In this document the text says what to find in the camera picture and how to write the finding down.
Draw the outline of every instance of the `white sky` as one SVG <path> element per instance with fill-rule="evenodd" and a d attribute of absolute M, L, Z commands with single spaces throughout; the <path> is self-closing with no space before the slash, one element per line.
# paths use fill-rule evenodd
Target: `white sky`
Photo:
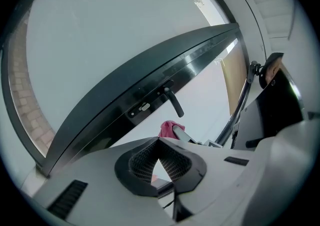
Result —
<path fill-rule="evenodd" d="M 197 6 L 206 18 L 206 20 L 208 21 L 208 23 L 210 24 L 210 26 L 227 23 L 223 20 L 217 8 L 210 0 L 202 0 L 202 2 L 203 5 L 201 5 L 201 7 L 199 7 L 198 5 Z"/>

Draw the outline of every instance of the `metal rod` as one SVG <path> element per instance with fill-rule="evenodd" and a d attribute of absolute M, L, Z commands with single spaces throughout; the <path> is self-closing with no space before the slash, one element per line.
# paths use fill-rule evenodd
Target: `metal rod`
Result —
<path fill-rule="evenodd" d="M 231 115 L 229 121 L 226 123 L 224 129 L 222 130 L 218 138 L 215 140 L 215 142 L 217 144 L 220 144 L 221 146 L 226 144 L 229 136 L 232 133 L 234 125 L 239 121 L 241 111 L 244 109 L 246 105 L 248 95 L 250 92 L 251 83 L 253 82 L 253 78 L 255 75 L 256 64 L 256 61 L 251 62 L 249 66 L 248 77 L 245 80 L 244 88 L 238 101 L 238 105 L 234 113 Z"/>
<path fill-rule="evenodd" d="M 190 141 L 194 144 L 196 144 L 197 142 L 192 139 L 185 131 L 183 131 L 179 126 L 174 125 L 172 127 L 172 130 L 174 132 L 174 135 L 181 141 L 184 141 L 186 143 L 189 143 Z"/>

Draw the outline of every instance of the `door handle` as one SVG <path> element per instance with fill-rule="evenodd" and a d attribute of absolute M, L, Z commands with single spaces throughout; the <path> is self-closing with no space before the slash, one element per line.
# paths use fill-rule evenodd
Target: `door handle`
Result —
<path fill-rule="evenodd" d="M 150 95 L 145 97 L 139 105 L 137 105 L 133 109 L 131 109 L 127 114 L 128 117 L 132 119 L 132 118 L 136 117 L 140 112 L 146 111 L 147 109 L 149 109 L 152 102 L 155 101 L 156 99 L 158 99 L 162 95 L 165 95 L 168 98 L 168 100 L 171 102 L 176 113 L 178 114 L 178 117 L 179 118 L 183 117 L 185 113 L 184 113 L 180 103 L 178 102 L 177 97 L 170 89 L 170 87 L 172 87 L 173 85 L 174 85 L 173 80 L 167 81 L 165 84 L 160 86 L 157 90 L 155 90 Z"/>
<path fill-rule="evenodd" d="M 175 112 L 178 114 L 179 118 L 182 118 L 184 116 L 184 111 L 178 102 L 177 97 L 175 96 L 174 92 L 169 87 L 164 86 L 163 93 L 165 96 L 169 99 L 169 101 L 172 103 L 172 106 L 175 109 Z"/>

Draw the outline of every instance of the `black vent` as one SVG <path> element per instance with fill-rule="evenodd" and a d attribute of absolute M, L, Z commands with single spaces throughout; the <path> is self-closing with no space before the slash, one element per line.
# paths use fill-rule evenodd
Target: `black vent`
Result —
<path fill-rule="evenodd" d="M 247 159 L 237 158 L 237 157 L 233 157 L 233 156 L 226 157 L 224 159 L 224 161 L 227 161 L 227 162 L 233 163 L 233 164 L 237 164 L 240 166 L 246 166 L 249 162 L 249 160 L 247 160 Z"/>
<path fill-rule="evenodd" d="M 130 171 L 148 184 L 151 184 L 152 173 L 158 160 L 156 144 L 155 141 L 134 155 L 129 161 Z"/>
<path fill-rule="evenodd" d="M 169 147 L 164 142 L 158 142 L 161 147 L 160 162 L 174 183 L 179 180 L 192 166 L 191 159 Z"/>
<path fill-rule="evenodd" d="M 151 184 L 153 170 L 158 159 L 172 182 L 179 180 L 192 166 L 188 157 L 162 141 L 155 141 L 130 159 L 130 171 L 139 179 Z"/>
<path fill-rule="evenodd" d="M 55 216 L 65 220 L 81 197 L 87 183 L 74 180 L 47 209 Z"/>

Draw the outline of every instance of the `black handle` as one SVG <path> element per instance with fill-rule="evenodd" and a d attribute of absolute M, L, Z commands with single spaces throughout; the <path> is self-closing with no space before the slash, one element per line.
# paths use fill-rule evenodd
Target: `black handle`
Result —
<path fill-rule="evenodd" d="M 164 94 L 166 95 L 166 97 L 168 97 L 168 99 L 172 103 L 172 106 L 174 107 L 176 113 L 178 114 L 178 117 L 182 118 L 185 113 L 184 113 L 183 109 L 181 108 L 181 105 L 178 102 L 178 99 L 175 96 L 175 94 L 171 91 L 171 89 L 169 87 L 165 87 L 163 89 L 163 91 L 164 91 Z"/>

